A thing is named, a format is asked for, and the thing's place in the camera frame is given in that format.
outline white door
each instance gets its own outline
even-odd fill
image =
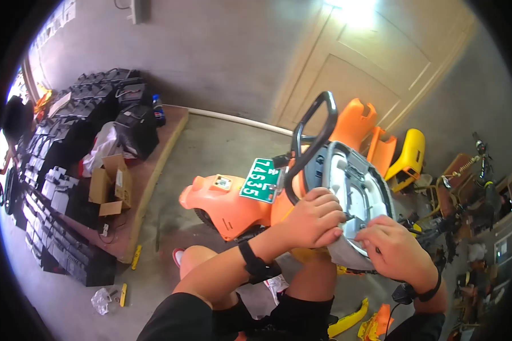
[[[308,59],[301,72],[291,75],[296,79],[292,91],[284,92],[287,98],[275,113],[279,126],[293,129],[314,98],[331,91],[340,112],[360,98],[375,106],[378,125],[389,129],[449,69],[474,23],[460,0],[334,3],[346,5],[323,6],[324,24],[316,25],[321,31],[313,35],[317,38]],[[348,6],[352,3],[366,8]],[[322,107],[304,133],[317,133],[325,118]]]

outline light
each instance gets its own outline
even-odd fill
[[[375,0],[326,0],[327,4],[341,8],[341,17],[349,27],[373,26]]]

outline red sneaker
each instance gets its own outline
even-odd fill
[[[178,268],[180,268],[180,261],[182,260],[183,255],[184,249],[176,248],[172,251],[172,260],[175,261]]]

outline green license plate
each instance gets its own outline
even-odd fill
[[[273,168],[273,161],[269,159],[256,159],[251,171],[241,187],[240,196],[267,203],[275,201],[277,182],[280,171]]]

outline black wristband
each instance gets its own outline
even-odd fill
[[[247,241],[239,244],[239,251],[243,259],[245,259],[245,269],[251,275],[250,283],[260,283],[281,274],[280,266],[275,261],[271,264],[266,264],[262,258],[256,257]]]
[[[393,292],[393,300],[396,303],[401,304],[411,304],[413,300],[415,300],[416,298],[419,298],[420,302],[430,301],[430,299],[434,297],[434,295],[436,295],[438,289],[440,289],[440,285],[442,284],[442,274],[440,273],[440,270],[438,268],[436,268],[436,270],[438,271],[438,282],[436,283],[434,289],[431,289],[427,292],[424,292],[421,295],[418,295],[410,284],[402,283]]]
[[[438,269],[438,267],[436,268],[436,270],[438,271],[438,282],[436,283],[436,286],[434,287],[434,289],[431,289],[431,290],[425,292],[424,294],[417,296],[419,298],[420,302],[430,301],[431,298],[433,298],[434,295],[436,295],[436,293],[438,292],[438,289],[440,289],[440,285],[442,284],[442,274],[440,273],[440,270]]]

